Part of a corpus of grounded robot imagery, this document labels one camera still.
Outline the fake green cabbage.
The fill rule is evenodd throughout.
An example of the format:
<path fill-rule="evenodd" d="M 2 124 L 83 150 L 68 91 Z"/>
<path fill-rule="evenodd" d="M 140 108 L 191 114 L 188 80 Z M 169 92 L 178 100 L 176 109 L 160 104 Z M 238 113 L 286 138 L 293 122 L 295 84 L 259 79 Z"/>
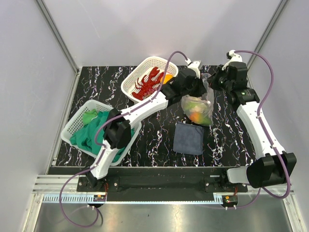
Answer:
<path fill-rule="evenodd" d="M 207 109 L 207 105 L 200 98 L 186 97 L 183 100 L 183 110 L 188 112 L 203 112 Z"/>

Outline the clear zip top bag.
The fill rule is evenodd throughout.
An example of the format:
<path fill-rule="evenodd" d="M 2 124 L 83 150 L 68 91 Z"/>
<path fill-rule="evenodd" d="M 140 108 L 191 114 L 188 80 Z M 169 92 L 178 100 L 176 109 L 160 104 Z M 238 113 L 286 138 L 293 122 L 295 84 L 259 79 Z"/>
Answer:
<path fill-rule="evenodd" d="M 207 82 L 210 76 L 208 73 L 201 74 L 202 84 L 206 89 L 206 93 L 202 94 L 201 97 L 186 95 L 181 100 L 181 107 L 186 116 L 193 123 L 206 127 L 213 125 L 214 90 Z"/>

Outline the fake mango orange green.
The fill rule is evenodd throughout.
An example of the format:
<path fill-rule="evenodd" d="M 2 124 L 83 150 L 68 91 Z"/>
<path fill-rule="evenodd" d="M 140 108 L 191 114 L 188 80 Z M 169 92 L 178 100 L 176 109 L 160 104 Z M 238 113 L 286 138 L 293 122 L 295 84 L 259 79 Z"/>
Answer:
<path fill-rule="evenodd" d="M 196 124 L 201 124 L 204 121 L 204 116 L 202 113 L 193 112 L 189 115 L 189 119 Z"/>

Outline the fake orange fruit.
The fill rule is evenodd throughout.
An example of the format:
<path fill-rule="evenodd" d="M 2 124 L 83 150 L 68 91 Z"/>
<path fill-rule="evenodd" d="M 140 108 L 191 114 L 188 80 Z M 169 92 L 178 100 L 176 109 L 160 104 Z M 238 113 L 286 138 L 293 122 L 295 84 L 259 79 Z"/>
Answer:
<path fill-rule="evenodd" d="M 160 79 L 160 82 L 162 82 L 162 80 L 164 80 L 163 81 L 163 84 L 166 84 L 169 80 L 171 80 L 172 78 L 173 78 L 174 76 L 172 75 L 172 74 L 166 74 L 166 76 L 165 76 L 165 78 L 161 78 Z"/>

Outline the red fake lobster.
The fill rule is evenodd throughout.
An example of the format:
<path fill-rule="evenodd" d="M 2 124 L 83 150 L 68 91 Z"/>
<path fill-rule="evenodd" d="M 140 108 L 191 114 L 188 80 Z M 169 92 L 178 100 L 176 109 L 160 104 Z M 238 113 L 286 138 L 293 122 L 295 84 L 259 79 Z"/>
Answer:
<path fill-rule="evenodd" d="M 152 68 L 148 75 L 145 75 L 140 81 L 137 79 L 135 82 L 135 89 L 131 94 L 134 98 L 142 101 L 152 95 L 161 83 L 160 79 L 163 77 L 164 72 L 160 72 L 158 67 Z"/>

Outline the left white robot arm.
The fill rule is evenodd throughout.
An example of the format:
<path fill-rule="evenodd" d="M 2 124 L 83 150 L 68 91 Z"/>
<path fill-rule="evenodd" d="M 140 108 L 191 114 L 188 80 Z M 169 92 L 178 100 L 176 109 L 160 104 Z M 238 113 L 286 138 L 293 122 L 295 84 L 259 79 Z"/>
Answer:
<path fill-rule="evenodd" d="M 110 110 L 107 121 L 95 135 L 95 142 L 101 146 L 95 162 L 85 174 L 87 185 L 93 191 L 104 187 L 104 177 L 108 173 L 115 155 L 132 140 L 131 129 L 152 114 L 166 109 L 181 101 L 186 95 L 200 97 L 206 92 L 201 79 L 200 70 L 183 68 L 178 75 L 162 85 L 151 96 L 123 110 Z"/>

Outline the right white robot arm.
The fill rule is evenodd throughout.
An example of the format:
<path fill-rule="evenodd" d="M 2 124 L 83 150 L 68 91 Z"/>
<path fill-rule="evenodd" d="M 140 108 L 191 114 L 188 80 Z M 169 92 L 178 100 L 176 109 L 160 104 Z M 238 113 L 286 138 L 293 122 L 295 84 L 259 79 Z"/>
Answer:
<path fill-rule="evenodd" d="M 244 62 L 232 61 L 218 65 L 208 79 L 210 87 L 223 91 L 228 103 L 244 124 L 253 143 L 256 160 L 250 166 L 231 168 L 219 179 L 223 191 L 231 191 L 237 183 L 253 188 L 286 184 L 295 165 L 294 153 L 287 153 L 268 125 L 260 108 L 260 99 L 254 89 L 247 86 L 247 66 Z"/>

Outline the black marble pattern mat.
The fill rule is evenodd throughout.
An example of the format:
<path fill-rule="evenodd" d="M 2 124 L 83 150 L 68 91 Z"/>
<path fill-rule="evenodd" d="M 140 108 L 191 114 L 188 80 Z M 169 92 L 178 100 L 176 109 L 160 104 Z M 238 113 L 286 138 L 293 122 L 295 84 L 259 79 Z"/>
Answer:
<path fill-rule="evenodd" d="M 69 110 L 73 116 L 88 100 L 97 100 L 117 109 L 133 103 L 121 91 L 122 81 L 132 66 L 83 67 Z M 189 123 L 180 104 L 161 110 L 141 122 L 140 132 L 130 151 L 120 162 L 126 167 L 207 167 L 248 166 L 256 154 L 242 121 L 221 91 L 214 93 L 213 125 L 204 129 L 203 154 L 198 156 L 173 150 L 176 124 Z"/>

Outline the folded dark blue towel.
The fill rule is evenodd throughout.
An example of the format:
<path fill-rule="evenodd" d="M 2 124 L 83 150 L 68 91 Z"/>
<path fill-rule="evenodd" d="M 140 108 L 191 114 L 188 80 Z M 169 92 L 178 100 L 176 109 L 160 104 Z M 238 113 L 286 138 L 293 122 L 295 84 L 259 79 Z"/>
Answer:
<path fill-rule="evenodd" d="M 173 151 L 188 155 L 202 155 L 204 129 L 201 126 L 178 122 L 176 124 Z"/>

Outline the white oval perforated basket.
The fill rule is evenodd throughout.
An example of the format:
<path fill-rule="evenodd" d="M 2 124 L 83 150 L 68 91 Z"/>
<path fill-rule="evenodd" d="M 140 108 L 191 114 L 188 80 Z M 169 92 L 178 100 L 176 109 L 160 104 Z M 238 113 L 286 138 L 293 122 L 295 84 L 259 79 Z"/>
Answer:
<path fill-rule="evenodd" d="M 146 58 L 121 83 L 122 92 L 135 103 L 146 99 L 158 89 L 166 63 L 164 58 Z"/>

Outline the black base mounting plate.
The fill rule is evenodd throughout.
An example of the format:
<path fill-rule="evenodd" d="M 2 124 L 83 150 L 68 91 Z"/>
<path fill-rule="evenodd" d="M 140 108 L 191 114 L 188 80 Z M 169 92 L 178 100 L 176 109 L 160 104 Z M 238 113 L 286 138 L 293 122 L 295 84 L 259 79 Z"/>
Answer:
<path fill-rule="evenodd" d="M 80 177 L 77 184 L 78 192 L 121 192 L 127 189 L 192 189 L 202 192 L 237 192 L 245 193 L 248 188 L 244 184 L 223 184 L 221 177 L 215 176 L 125 176 L 112 175 L 97 181 L 93 187 L 86 177 Z"/>

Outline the white rectangular laundry basket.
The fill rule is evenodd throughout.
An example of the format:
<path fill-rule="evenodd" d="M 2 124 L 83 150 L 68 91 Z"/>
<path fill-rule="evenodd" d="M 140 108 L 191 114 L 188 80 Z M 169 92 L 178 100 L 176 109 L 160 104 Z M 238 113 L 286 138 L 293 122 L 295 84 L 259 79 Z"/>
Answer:
<path fill-rule="evenodd" d="M 96 100 L 88 100 L 68 121 L 65 128 L 62 130 L 60 137 L 64 142 L 68 143 L 70 146 L 78 149 L 81 152 L 86 153 L 87 155 L 93 158 L 96 158 L 97 155 L 94 155 L 91 152 L 80 149 L 76 145 L 72 145 L 70 143 L 70 138 L 73 136 L 73 134 L 83 127 L 82 123 L 83 114 L 87 111 L 91 111 L 94 109 L 96 109 L 97 111 L 110 111 L 113 109 L 113 107 Z"/>

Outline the green cloth garment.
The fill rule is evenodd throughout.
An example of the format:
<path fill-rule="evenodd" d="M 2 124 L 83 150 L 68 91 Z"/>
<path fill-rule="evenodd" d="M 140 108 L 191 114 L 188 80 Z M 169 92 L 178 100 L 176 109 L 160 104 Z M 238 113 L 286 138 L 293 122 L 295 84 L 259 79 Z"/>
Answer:
<path fill-rule="evenodd" d="M 95 135 L 99 128 L 107 121 L 109 111 L 97 111 L 96 109 L 83 114 L 83 127 L 77 130 L 70 138 L 70 143 L 78 148 L 98 155 L 101 146 L 96 144 Z"/>

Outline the right aluminium frame rail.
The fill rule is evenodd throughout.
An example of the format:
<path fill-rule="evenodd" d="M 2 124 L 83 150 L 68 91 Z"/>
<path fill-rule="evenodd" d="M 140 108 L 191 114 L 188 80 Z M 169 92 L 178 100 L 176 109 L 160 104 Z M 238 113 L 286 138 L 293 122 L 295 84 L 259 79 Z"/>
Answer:
<path fill-rule="evenodd" d="M 279 4 L 277 5 L 272 17 L 270 18 L 267 26 L 265 27 L 257 45 L 254 48 L 255 53 L 260 53 L 263 46 L 265 45 L 266 41 L 268 40 L 269 36 L 271 35 L 273 29 L 275 28 L 279 18 L 283 14 L 285 8 L 287 7 L 289 0 L 280 0 Z"/>

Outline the aluminium frame rail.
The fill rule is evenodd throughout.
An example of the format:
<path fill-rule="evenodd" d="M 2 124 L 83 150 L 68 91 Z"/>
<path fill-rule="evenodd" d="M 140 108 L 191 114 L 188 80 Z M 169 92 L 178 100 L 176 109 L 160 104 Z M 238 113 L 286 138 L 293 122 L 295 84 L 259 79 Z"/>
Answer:
<path fill-rule="evenodd" d="M 271 35 L 273 29 L 275 28 L 279 18 L 283 14 L 285 8 L 287 7 L 289 0 L 280 0 L 279 4 L 277 5 L 272 17 L 270 18 L 267 26 L 265 27 L 257 45 L 254 48 L 255 53 L 260 53 L 263 46 L 265 45 L 266 41 L 268 40 L 269 36 Z"/>
<path fill-rule="evenodd" d="M 39 11 L 43 15 L 49 29 L 51 30 L 56 42 L 58 43 L 63 55 L 65 56 L 67 62 L 69 63 L 71 69 L 73 70 L 74 73 L 78 73 L 79 67 L 77 66 L 76 62 L 73 59 L 73 56 L 71 55 L 65 41 L 63 40 L 53 18 L 51 13 L 49 12 L 45 2 L 43 0 L 34 0 L 36 5 L 39 8 Z"/>

